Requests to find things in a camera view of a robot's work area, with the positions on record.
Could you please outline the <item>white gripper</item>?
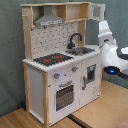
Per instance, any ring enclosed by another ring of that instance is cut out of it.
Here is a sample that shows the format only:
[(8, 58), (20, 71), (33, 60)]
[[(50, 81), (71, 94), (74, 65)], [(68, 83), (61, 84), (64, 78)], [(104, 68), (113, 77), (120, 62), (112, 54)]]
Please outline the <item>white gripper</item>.
[(99, 22), (99, 44), (116, 44), (116, 40), (114, 39), (112, 32), (109, 28), (108, 22), (106, 20)]

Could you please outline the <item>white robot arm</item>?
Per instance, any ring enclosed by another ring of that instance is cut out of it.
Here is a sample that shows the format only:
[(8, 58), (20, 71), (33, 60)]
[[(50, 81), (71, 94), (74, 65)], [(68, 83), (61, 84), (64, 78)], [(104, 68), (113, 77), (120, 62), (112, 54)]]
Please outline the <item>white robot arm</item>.
[(106, 20), (99, 22), (98, 39), (103, 70), (128, 79), (128, 47), (118, 47)]

